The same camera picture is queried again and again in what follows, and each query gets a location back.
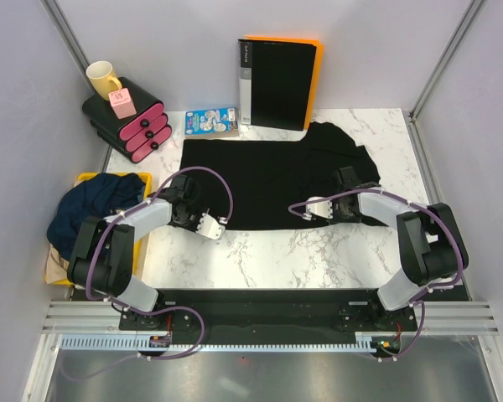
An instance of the marble tabletop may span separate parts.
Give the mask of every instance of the marble tabletop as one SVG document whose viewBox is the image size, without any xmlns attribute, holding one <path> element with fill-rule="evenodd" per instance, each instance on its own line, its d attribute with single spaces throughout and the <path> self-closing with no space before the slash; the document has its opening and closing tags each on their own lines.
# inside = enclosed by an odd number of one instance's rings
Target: marble tabletop
<svg viewBox="0 0 503 402">
<path fill-rule="evenodd" d="M 139 164 L 112 151 L 107 172 L 148 172 L 153 189 L 179 170 L 184 112 L 169 112 L 172 136 Z M 427 203 L 421 173 L 400 109 L 317 110 L 312 121 L 330 121 L 378 166 L 381 185 Z M 298 141 L 300 131 L 250 127 L 227 141 Z M 397 232 L 363 224 L 320 229 L 226 231 L 219 240 L 169 226 L 151 232 L 140 274 L 158 288 L 362 288 L 386 283 L 400 268 Z"/>
</svg>

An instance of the yellow bin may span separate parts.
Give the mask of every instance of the yellow bin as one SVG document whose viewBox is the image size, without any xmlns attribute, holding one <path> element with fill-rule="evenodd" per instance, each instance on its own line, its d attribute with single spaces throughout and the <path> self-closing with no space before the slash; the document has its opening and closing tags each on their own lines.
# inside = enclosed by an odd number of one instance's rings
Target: yellow bin
<svg viewBox="0 0 503 402">
<path fill-rule="evenodd" d="M 111 174 L 116 174 L 117 176 L 125 176 L 127 174 L 134 173 L 134 172 L 128 172 L 128 173 L 114 173 L 112 172 Z M 75 182 L 75 185 L 78 183 L 84 182 L 85 180 L 89 180 L 90 178 L 94 178 L 97 174 L 99 173 L 82 173 Z M 153 177 L 149 173 L 136 173 L 142 181 L 145 183 L 145 191 L 143 192 L 143 199 L 145 199 L 150 193 L 151 193 L 151 182 L 153 181 Z M 140 244 L 142 243 L 141 240 L 137 241 L 134 244 L 134 255 L 132 258 L 132 274 L 135 275 L 137 271 L 137 263 L 138 263 L 138 258 L 140 255 Z M 62 281 L 56 281 L 52 282 L 52 285 L 66 285 L 66 286 L 72 286 L 73 284 L 67 281 L 66 279 Z"/>
</svg>

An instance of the yellow mug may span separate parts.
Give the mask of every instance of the yellow mug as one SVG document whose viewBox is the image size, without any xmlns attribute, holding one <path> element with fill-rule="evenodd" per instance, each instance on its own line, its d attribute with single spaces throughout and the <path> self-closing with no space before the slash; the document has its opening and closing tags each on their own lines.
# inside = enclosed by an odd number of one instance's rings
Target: yellow mug
<svg viewBox="0 0 503 402">
<path fill-rule="evenodd" d="M 86 69 L 87 78 L 90 79 L 93 88 L 107 101 L 108 94 L 114 90 L 120 90 L 123 85 L 117 79 L 116 72 L 107 61 L 96 61 Z"/>
</svg>

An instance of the black t-shirt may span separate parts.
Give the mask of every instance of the black t-shirt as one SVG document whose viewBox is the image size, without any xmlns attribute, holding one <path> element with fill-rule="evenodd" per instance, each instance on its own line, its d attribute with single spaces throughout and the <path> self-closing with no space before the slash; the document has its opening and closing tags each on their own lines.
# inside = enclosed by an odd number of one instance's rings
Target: black t-shirt
<svg viewBox="0 0 503 402">
<path fill-rule="evenodd" d="M 339 168 L 352 166 L 362 183 L 380 180 L 365 147 L 357 147 L 331 123 L 312 123 L 297 142 L 186 140 L 181 168 L 191 166 L 211 168 L 229 184 L 234 212 L 228 230 L 326 226 L 325 220 L 307 221 L 290 214 L 288 206 L 335 194 L 332 175 Z M 214 216 L 227 216 L 229 201 L 218 178 L 201 171 L 186 174 L 200 183 L 200 204 Z"/>
</svg>

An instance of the navy blue cloth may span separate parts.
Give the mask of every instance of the navy blue cloth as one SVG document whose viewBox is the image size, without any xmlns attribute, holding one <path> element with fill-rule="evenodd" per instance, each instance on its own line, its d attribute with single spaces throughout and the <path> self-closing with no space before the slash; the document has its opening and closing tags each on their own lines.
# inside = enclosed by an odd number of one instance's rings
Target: navy blue cloth
<svg viewBox="0 0 503 402">
<path fill-rule="evenodd" d="M 89 216 L 104 218 L 118 209 L 138 204 L 144 182 L 134 173 L 117 176 L 100 173 L 72 188 L 60 201 L 47 230 L 47 239 L 61 257 L 69 260 L 80 225 Z"/>
</svg>

